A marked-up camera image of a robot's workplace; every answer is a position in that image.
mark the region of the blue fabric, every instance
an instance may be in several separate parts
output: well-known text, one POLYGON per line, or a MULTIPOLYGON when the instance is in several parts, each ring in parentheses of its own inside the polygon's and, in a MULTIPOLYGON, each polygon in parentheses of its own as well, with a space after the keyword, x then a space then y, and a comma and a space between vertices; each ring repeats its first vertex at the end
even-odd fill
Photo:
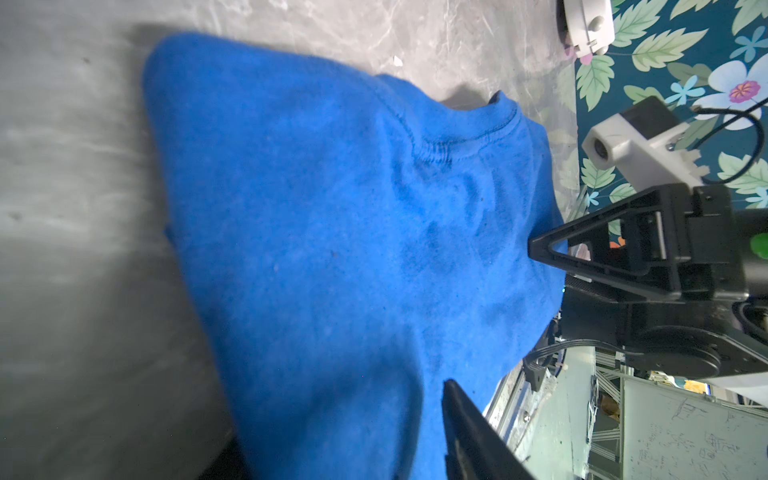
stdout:
POLYGON ((544 128, 322 58, 171 37, 144 72, 184 280, 259 478, 444 478, 442 382, 482 408, 558 311, 544 128))

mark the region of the floral wallpaper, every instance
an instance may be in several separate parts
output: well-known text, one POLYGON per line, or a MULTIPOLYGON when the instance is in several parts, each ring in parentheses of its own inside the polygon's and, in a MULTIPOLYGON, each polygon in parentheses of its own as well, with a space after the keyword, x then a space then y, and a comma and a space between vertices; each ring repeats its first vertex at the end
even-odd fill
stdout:
MULTIPOLYGON (((676 148, 689 148, 732 115, 694 115, 693 105, 746 110, 768 97, 768 0, 612 0, 616 39, 606 55, 577 61, 579 144, 589 129, 654 95, 681 120, 692 121, 676 148)), ((763 108, 754 114, 760 117, 763 108)), ((728 178, 750 159, 755 129, 740 119, 701 147, 698 165, 728 178)), ((594 211, 634 194, 618 170, 581 158, 582 200, 594 211)), ((728 184, 736 208, 768 207, 763 159, 728 184)), ((620 246, 619 225, 611 226, 620 246)))

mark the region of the green circle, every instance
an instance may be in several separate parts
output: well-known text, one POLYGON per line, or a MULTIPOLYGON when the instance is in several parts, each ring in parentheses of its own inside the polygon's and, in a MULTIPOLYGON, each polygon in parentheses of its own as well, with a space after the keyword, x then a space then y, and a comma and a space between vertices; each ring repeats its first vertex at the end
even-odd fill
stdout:
POLYGON ((758 233, 750 238, 750 249, 758 257, 768 260, 768 233, 758 233))

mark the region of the pink flower center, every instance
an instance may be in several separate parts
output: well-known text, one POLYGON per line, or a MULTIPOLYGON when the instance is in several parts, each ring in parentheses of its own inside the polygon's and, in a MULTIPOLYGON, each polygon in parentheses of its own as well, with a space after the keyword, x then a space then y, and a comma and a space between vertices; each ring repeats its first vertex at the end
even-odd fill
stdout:
POLYGON ((760 85, 754 80, 747 80, 731 90, 729 98, 731 103, 740 104, 757 95, 758 91, 760 91, 760 85))

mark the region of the gray marble table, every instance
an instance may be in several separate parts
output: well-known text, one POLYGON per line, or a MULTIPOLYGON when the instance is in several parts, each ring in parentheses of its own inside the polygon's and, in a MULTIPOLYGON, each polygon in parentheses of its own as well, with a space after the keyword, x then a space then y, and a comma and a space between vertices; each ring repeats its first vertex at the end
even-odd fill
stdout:
POLYGON ((163 229, 139 78, 178 30, 334 58, 453 108, 502 89, 578 188, 555 0, 0 2, 0 478, 193 478, 231 435, 163 229))

